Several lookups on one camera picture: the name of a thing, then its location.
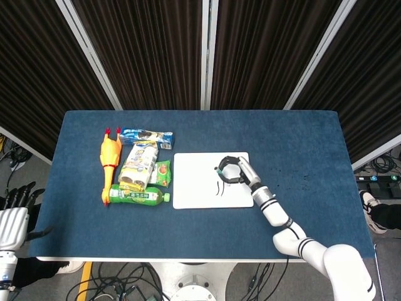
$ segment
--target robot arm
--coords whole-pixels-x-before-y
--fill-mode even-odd
[[[238,165],[239,177],[228,179],[223,169],[228,164]],[[334,245],[329,248],[307,237],[302,228],[290,218],[278,203],[275,194],[261,184],[260,177],[243,157],[225,157],[217,169],[219,177],[227,183],[245,182],[263,215],[274,227],[281,227],[273,236],[277,250],[285,255],[302,258],[330,279],[334,299],[373,300],[376,290],[359,252],[349,245]]]
[[[51,228],[42,232],[27,234],[29,212],[36,198],[44,189],[34,191],[30,196],[35,182],[13,189],[0,208],[0,301],[6,301],[8,294],[15,288],[12,285],[17,257],[15,251],[20,249],[25,241],[46,235]]]

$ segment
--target blue tablecloth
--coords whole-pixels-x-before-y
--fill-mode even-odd
[[[160,150],[159,160],[173,160],[176,152],[248,152],[263,183],[308,236],[373,256],[337,114],[307,110],[67,112],[36,225],[55,228],[32,241],[31,256],[285,258],[272,242],[279,229],[257,206],[174,210],[170,202],[105,208],[99,155],[107,127],[114,139],[117,127],[173,131],[174,148]],[[122,161],[130,149],[123,147]],[[174,198],[172,184],[164,192]]]

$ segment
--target food package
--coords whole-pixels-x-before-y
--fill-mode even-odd
[[[170,161],[156,162],[152,175],[149,179],[149,184],[168,187],[171,180]]]
[[[151,132],[149,130],[124,127],[120,134],[122,144],[132,145],[135,141],[155,141],[159,149],[172,149],[174,134],[171,132]]]
[[[158,151],[155,141],[134,142],[118,176],[120,184],[129,184],[134,191],[144,191],[155,167]]]

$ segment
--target whiteboard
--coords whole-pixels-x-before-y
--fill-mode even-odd
[[[190,208],[241,208],[252,207],[251,190],[245,183],[227,184],[218,176],[215,167],[225,156],[243,156],[247,152],[201,152],[174,155],[173,207]],[[227,178],[238,177],[239,167],[224,168]]]

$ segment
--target person's foot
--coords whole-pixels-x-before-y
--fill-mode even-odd
[[[83,261],[69,261],[65,267],[59,268],[56,274],[69,274],[78,271],[84,264]]]
[[[377,234],[386,233],[387,229],[384,228],[383,226],[380,226],[378,223],[375,223],[372,220],[372,217],[370,217],[370,212],[371,212],[372,208],[379,205],[380,201],[378,199],[375,199],[366,190],[361,190],[359,192],[359,196],[360,196],[361,202],[362,202],[363,213],[365,214],[365,219],[366,219],[366,222],[368,223],[370,229]]]

